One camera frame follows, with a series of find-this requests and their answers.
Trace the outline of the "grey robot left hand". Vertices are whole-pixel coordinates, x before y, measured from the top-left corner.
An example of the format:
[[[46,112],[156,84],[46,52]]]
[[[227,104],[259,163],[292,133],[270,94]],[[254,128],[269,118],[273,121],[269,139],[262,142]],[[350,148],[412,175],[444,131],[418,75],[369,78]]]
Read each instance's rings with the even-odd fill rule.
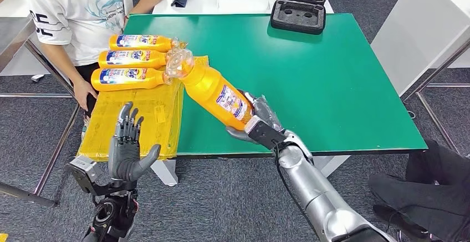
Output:
[[[108,169],[112,179],[135,182],[160,155],[161,145],[156,143],[144,158],[140,157],[139,138],[144,117],[137,118],[137,113],[138,108],[131,101],[119,112],[109,148]]]

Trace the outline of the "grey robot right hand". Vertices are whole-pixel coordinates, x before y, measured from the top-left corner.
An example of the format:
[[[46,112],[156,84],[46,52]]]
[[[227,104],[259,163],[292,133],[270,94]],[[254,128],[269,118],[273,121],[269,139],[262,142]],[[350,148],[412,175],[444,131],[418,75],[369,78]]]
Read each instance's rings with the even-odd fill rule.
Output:
[[[238,89],[245,98],[253,106],[254,114],[267,123],[271,128],[280,132],[283,130],[282,124],[280,123],[276,113],[270,108],[268,102],[264,95],[260,97],[255,97],[253,94]],[[233,127],[226,126],[226,131],[233,137],[238,140],[251,142],[253,144],[258,144],[255,140],[251,139],[244,131],[237,130]]]

